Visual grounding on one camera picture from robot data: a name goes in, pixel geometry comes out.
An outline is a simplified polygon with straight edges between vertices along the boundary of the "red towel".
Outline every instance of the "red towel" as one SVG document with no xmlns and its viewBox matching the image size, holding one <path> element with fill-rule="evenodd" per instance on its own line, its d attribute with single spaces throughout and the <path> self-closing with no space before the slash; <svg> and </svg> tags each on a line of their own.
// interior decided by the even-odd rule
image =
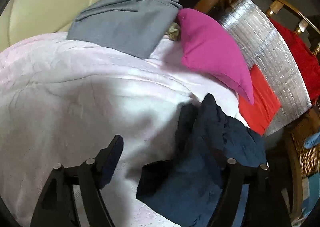
<svg viewBox="0 0 320 227">
<path fill-rule="evenodd" d="M 307 87 L 310 100 L 315 103 L 320 95 L 320 65 L 318 59 L 311 55 L 310 50 L 298 35 L 273 19 L 270 19 L 270 21 L 287 43 Z"/>
<path fill-rule="evenodd" d="M 239 96 L 239 112 L 252 130 L 263 135 L 281 104 L 257 65 L 250 70 L 250 76 L 254 105 Z"/>
</svg>

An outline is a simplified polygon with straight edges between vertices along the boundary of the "beige leather couch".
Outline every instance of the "beige leather couch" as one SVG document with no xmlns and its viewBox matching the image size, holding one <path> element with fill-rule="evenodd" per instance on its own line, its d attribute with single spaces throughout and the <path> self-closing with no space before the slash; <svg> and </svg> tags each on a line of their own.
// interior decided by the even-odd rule
<svg viewBox="0 0 320 227">
<path fill-rule="evenodd" d="M 43 33 L 68 31 L 84 8 L 99 0 L 10 0 L 0 16 L 0 52 Z"/>
</svg>

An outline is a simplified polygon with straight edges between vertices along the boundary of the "metal screw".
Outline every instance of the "metal screw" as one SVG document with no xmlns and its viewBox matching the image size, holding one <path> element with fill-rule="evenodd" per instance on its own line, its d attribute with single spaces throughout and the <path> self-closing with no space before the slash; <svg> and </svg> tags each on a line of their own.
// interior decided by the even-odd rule
<svg viewBox="0 0 320 227">
<path fill-rule="evenodd" d="M 234 165 L 234 164 L 237 163 L 237 161 L 236 161 L 234 158 L 228 158 L 228 159 L 227 159 L 227 162 L 228 162 L 229 164 L 231 164 L 231 165 Z"/>
<path fill-rule="evenodd" d="M 263 169 L 263 170 L 268 170 L 269 167 L 267 164 L 261 164 L 260 167 Z"/>
<path fill-rule="evenodd" d="M 94 158 L 89 158 L 85 161 L 88 165 L 92 165 L 93 163 L 96 162 L 96 160 Z"/>
<path fill-rule="evenodd" d="M 58 170 L 58 169 L 61 168 L 61 167 L 62 167 L 61 163 L 57 163 L 53 168 L 54 168 L 55 170 Z"/>
</svg>

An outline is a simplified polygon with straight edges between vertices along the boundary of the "navy blue cloth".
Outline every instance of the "navy blue cloth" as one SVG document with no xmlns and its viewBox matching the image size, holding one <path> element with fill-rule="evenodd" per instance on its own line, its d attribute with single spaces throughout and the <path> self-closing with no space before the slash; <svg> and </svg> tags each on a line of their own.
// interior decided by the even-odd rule
<svg viewBox="0 0 320 227">
<path fill-rule="evenodd" d="M 266 163 L 263 138 L 225 115 L 211 94 L 199 108 L 181 108 L 175 139 L 171 160 L 142 168 L 136 197 L 181 226 L 207 226 L 224 185 L 223 157 L 251 167 Z M 244 185 L 233 227 L 241 226 L 247 197 Z"/>
</svg>

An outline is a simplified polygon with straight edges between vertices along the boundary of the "pink pillow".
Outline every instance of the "pink pillow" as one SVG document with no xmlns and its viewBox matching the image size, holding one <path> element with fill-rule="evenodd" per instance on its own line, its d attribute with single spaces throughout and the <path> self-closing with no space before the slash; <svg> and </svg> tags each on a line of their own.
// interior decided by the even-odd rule
<svg viewBox="0 0 320 227">
<path fill-rule="evenodd" d="M 194 9 L 181 9 L 178 19 L 182 64 L 190 70 L 213 75 L 253 105 L 247 64 L 229 33 L 217 21 Z"/>
</svg>

